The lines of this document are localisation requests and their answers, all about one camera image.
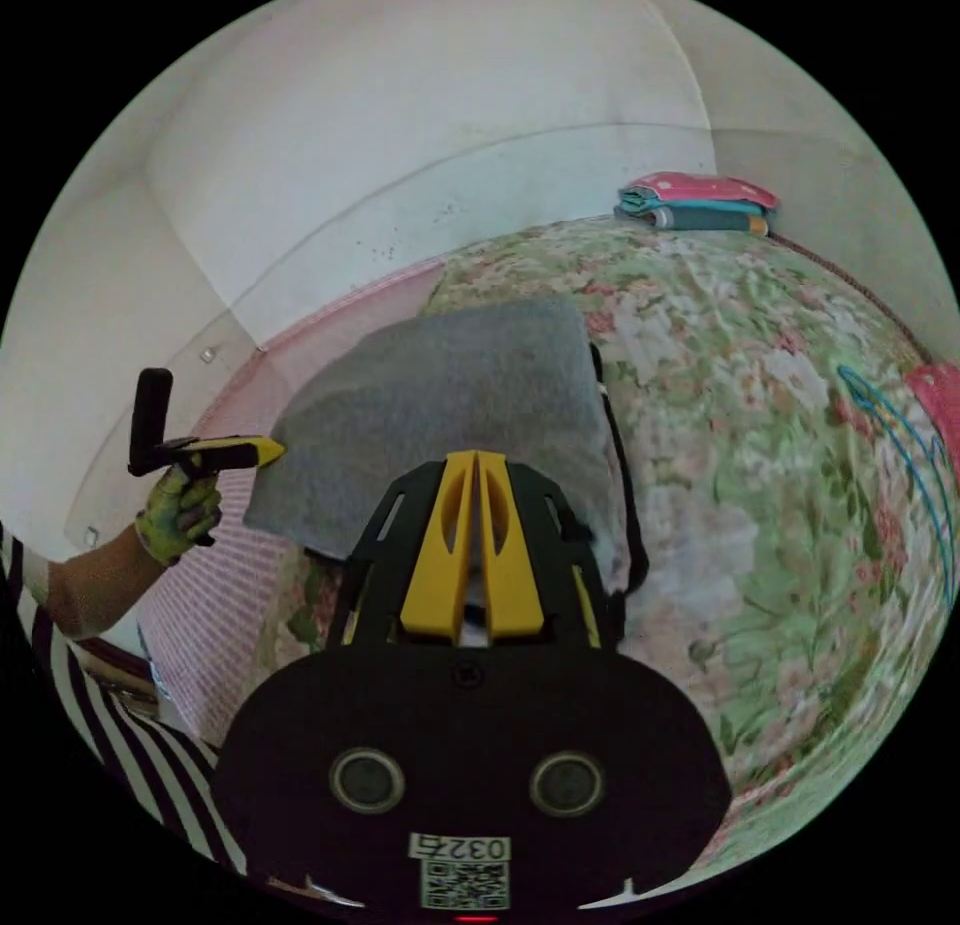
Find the folded towel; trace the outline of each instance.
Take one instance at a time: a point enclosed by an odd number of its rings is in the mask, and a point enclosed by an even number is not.
[[[628,221],[640,221],[657,229],[679,232],[689,231],[731,231],[752,232],[755,235],[767,235],[770,226],[759,215],[747,215],[743,212],[722,211],[715,208],[677,208],[661,205],[640,214],[630,213],[624,208],[613,210],[618,218]]]
[[[779,205],[777,196],[759,185],[740,178],[721,175],[688,175],[685,172],[653,172],[634,179],[627,189],[646,189],[662,202],[678,201],[738,201],[752,202],[764,209]]]
[[[711,201],[709,199],[689,199],[687,201],[663,201],[654,192],[648,189],[630,189],[620,190],[620,207],[633,215],[644,215],[657,208],[675,208],[675,209],[698,209],[704,211],[709,209],[714,212],[735,212],[743,215],[757,215],[762,217],[766,214],[765,210],[753,202],[745,199],[733,201]]]
[[[287,453],[258,471],[248,527],[344,560],[401,475],[452,451],[502,452],[560,486],[594,536],[607,591],[627,587],[623,480],[570,298],[384,328],[311,379],[271,435]]]

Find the gray cloth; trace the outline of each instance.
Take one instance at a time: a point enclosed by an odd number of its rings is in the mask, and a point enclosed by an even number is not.
[[[596,536],[600,574],[614,590],[622,483],[572,299],[384,328],[308,381],[272,437],[287,453],[257,473],[251,528],[345,559],[401,475],[453,451],[501,452],[560,486]]]

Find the glove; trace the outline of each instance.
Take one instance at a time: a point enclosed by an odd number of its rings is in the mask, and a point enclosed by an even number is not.
[[[200,457],[192,461],[199,466]],[[193,481],[179,465],[172,465],[153,486],[134,528],[150,557],[169,568],[216,528],[221,517],[217,477]]]

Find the qr code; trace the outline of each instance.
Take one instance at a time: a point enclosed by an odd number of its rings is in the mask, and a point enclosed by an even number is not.
[[[423,866],[424,908],[485,912],[510,907],[509,862],[431,862]]]

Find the pink towel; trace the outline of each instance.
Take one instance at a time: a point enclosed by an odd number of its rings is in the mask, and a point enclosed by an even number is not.
[[[662,202],[687,199],[700,201],[747,201],[764,208],[776,208],[776,195],[739,178],[720,175],[687,175],[685,172],[653,172],[634,179],[627,188],[649,188]]]
[[[924,365],[906,382],[937,426],[960,482],[960,368],[946,362]]]

